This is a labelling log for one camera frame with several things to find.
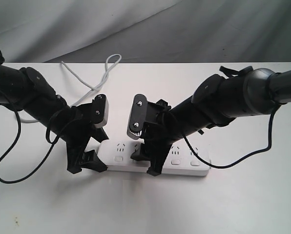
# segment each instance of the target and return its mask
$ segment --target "white power strip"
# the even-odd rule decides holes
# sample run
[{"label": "white power strip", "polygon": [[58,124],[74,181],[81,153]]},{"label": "white power strip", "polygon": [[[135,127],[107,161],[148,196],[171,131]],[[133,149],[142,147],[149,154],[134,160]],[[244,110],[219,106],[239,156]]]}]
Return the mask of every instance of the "white power strip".
[{"label": "white power strip", "polygon": [[[140,147],[139,141],[104,140],[99,147],[98,157],[109,171],[146,173],[149,161],[135,161],[131,154]],[[208,152],[201,147],[193,147],[205,161],[209,162]],[[185,142],[176,142],[169,151],[162,174],[184,176],[206,176],[210,167],[199,161]]]}]

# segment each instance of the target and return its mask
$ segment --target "white table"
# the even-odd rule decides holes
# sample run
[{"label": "white table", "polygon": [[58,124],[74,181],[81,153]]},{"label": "white table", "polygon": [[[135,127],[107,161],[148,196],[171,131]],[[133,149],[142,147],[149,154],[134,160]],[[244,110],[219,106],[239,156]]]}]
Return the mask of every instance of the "white table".
[{"label": "white table", "polygon": [[[68,103],[88,90],[59,64],[6,65],[39,70]],[[222,65],[291,69],[291,63]],[[135,94],[153,102],[163,98],[175,106],[219,66],[119,64],[102,89],[110,104],[105,131],[112,139],[128,139],[126,126]],[[103,64],[70,67],[91,84],[98,83],[104,72]],[[207,146],[214,164],[228,164],[266,146],[268,119],[239,118],[226,128],[194,134],[189,140]],[[14,114],[0,106],[0,156],[16,131]],[[23,124],[17,146],[0,165],[0,175],[16,179],[29,173],[50,146],[44,136],[41,124]],[[93,140],[89,148],[97,145]],[[291,234],[291,104],[276,114],[272,150],[231,169],[212,169],[205,178],[89,170],[73,175],[66,165],[65,144],[60,141],[30,179],[0,183],[0,233]]]}]

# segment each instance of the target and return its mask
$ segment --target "black cable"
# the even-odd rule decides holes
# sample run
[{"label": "black cable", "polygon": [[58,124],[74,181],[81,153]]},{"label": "black cable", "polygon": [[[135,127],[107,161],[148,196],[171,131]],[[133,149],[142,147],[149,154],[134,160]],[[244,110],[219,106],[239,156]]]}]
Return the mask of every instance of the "black cable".
[{"label": "black cable", "polygon": [[[6,150],[6,152],[4,152],[4,154],[0,157],[0,163],[1,161],[8,155],[8,153],[14,148],[14,146],[17,144],[19,138],[20,138],[20,135],[21,135],[21,121],[20,121],[20,116],[19,116],[19,113],[17,111],[17,109],[15,108],[14,104],[10,101],[10,99],[8,98],[8,96],[1,92],[0,91],[0,94],[3,95],[5,97],[5,99],[8,101],[8,103],[10,104],[10,106],[12,107],[12,110],[13,112],[15,113],[15,116],[16,116],[16,119],[17,119],[17,122],[18,122],[18,133],[15,137],[15,140],[13,141],[13,143],[11,144],[11,146]],[[51,147],[50,149],[48,150],[46,156],[43,158],[43,160],[40,162],[40,164],[30,173],[28,174],[27,176],[21,178],[21,179],[17,179],[17,180],[11,180],[11,181],[7,181],[7,180],[4,180],[0,177],[0,182],[1,183],[4,183],[4,184],[15,184],[15,183],[19,183],[23,180],[26,180],[28,179],[30,176],[32,176],[42,165],[43,163],[47,160],[47,158],[49,157],[53,147],[55,146],[55,144],[58,142],[59,138],[60,138],[60,135],[62,133],[62,131],[60,132],[60,134],[58,134],[55,138],[55,140],[53,141],[53,143],[51,144]]]},{"label": "black cable", "polygon": [[191,146],[191,144],[189,143],[186,135],[184,134],[184,131],[183,129],[181,128],[181,125],[180,123],[178,122],[177,118],[174,116],[173,113],[171,112],[166,112],[168,113],[170,116],[172,116],[172,118],[174,119],[175,123],[177,124],[178,128],[181,130],[181,135],[182,137],[184,138],[185,142],[187,143],[188,147],[190,148],[190,150],[192,151],[192,153],[194,154],[194,156],[197,157],[197,159],[199,159],[201,162],[203,162],[204,164],[208,165],[209,167],[213,167],[213,168],[217,168],[217,169],[226,169],[226,168],[230,168],[230,167],[233,167],[235,165],[237,165],[238,163],[242,162],[243,160],[247,159],[248,157],[251,157],[253,155],[256,155],[256,154],[259,154],[259,153],[263,153],[263,152],[266,152],[268,150],[271,149],[271,146],[272,146],[272,123],[273,123],[273,118],[277,112],[277,110],[279,110],[280,108],[280,105],[277,105],[271,112],[270,114],[270,118],[269,118],[269,123],[268,123],[268,145],[266,148],[264,149],[261,149],[261,150],[256,150],[256,151],[253,151],[245,156],[243,156],[242,158],[236,160],[235,162],[229,164],[229,165],[226,165],[226,166],[216,166],[216,165],[213,165],[209,162],[206,162],[205,160],[203,160],[200,156],[198,156],[198,154],[194,151],[193,147]]}]

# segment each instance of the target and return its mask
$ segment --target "white cable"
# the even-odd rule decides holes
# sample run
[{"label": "white cable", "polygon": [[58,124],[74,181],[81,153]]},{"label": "white cable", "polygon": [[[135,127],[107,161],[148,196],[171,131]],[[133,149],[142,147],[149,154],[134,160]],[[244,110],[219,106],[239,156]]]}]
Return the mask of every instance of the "white cable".
[{"label": "white cable", "polygon": [[[108,61],[112,58],[118,56],[119,59],[113,63],[110,68],[108,67]],[[105,73],[102,76],[102,79],[100,81],[100,83],[98,85],[96,85],[95,87],[91,86],[90,84],[86,83],[85,81],[83,81],[72,69],[70,69],[65,62],[61,61],[61,65],[63,65],[64,67],[67,68],[67,70],[72,73],[83,85],[87,86],[88,88],[90,88],[89,92],[87,92],[84,96],[82,96],[78,101],[76,101],[74,104],[72,104],[71,106],[77,106],[79,105],[85,98],[87,98],[89,95],[91,94],[96,94],[97,92],[99,92],[102,89],[102,86],[106,83],[107,79],[108,79],[108,74],[109,72],[121,61],[122,56],[120,54],[113,54],[111,56],[109,56],[104,64],[104,68],[105,68]],[[22,123],[37,123],[38,120],[36,119],[23,119],[20,118]]]}]

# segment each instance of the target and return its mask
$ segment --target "power strip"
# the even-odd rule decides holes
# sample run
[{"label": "power strip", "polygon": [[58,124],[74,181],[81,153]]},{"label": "power strip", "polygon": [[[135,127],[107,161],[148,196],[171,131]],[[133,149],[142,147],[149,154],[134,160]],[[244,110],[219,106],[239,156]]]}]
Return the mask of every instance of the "power strip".
[{"label": "power strip", "polygon": [[[139,141],[104,140],[99,147],[98,157],[107,165],[109,171],[142,172],[146,173],[149,161],[135,161],[131,154],[139,149]],[[208,152],[194,146],[197,153],[209,162]],[[210,167],[199,161],[185,142],[176,142],[169,151],[162,174],[183,176],[206,176]]]}]

